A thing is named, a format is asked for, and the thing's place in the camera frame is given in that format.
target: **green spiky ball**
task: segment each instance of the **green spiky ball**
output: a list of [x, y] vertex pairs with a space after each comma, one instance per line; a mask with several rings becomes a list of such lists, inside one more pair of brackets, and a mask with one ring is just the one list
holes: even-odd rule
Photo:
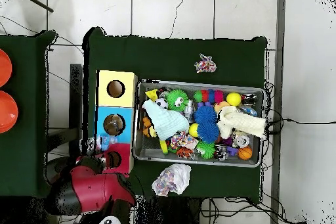
[[[179, 106], [175, 105], [178, 98], [182, 98], [182, 101], [176, 102], [176, 104], [180, 104]], [[169, 110], [182, 112], [188, 103], [188, 95], [180, 89], [175, 89], [167, 95], [167, 102]]]
[[215, 153], [215, 144], [214, 143], [206, 143], [203, 141], [200, 141], [196, 148], [199, 151], [204, 151], [203, 154], [201, 154], [201, 157], [208, 160], [213, 157], [213, 154]]
[[203, 95], [201, 91], [196, 91], [194, 95], [194, 99], [196, 102], [201, 102], [203, 100]]

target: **yellow ball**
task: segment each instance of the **yellow ball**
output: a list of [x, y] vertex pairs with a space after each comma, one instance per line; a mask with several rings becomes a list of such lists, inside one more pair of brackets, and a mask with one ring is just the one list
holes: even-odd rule
[[189, 134], [193, 137], [198, 137], [197, 128], [198, 128], [198, 123], [193, 123], [189, 127]]
[[229, 93], [226, 96], [226, 101], [229, 105], [237, 106], [242, 101], [242, 96], [239, 93]]

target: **green toy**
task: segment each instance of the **green toy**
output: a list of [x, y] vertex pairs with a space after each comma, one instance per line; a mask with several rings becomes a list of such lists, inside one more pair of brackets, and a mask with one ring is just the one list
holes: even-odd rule
[[188, 103], [188, 95], [180, 90], [172, 90], [167, 95], [168, 109], [182, 112]]
[[212, 158], [213, 154], [215, 153], [215, 144], [200, 141], [197, 144], [196, 149], [201, 154], [202, 158], [208, 160]]

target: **orange ball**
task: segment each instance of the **orange ball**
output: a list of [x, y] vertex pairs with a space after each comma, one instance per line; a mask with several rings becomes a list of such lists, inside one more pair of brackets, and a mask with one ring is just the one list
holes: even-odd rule
[[248, 160], [252, 157], [252, 149], [250, 146], [246, 146], [245, 148], [240, 148], [238, 150], [238, 156], [242, 160]]

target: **cloth towel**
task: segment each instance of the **cloth towel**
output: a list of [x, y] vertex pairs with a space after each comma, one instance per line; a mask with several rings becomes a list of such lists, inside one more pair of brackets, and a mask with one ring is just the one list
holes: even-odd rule
[[181, 194], [189, 185], [191, 170], [186, 164], [173, 164], [165, 168], [152, 184], [155, 194], [166, 197], [169, 191]]
[[244, 113], [238, 113], [235, 106], [225, 106], [220, 110], [217, 125], [220, 131], [220, 136], [223, 139], [229, 138], [233, 127], [259, 138], [265, 138], [264, 128], [266, 125], [266, 119], [256, 118]]
[[189, 130], [188, 120], [177, 111], [166, 110], [148, 99], [142, 107], [147, 111], [160, 140], [172, 137], [176, 132]]

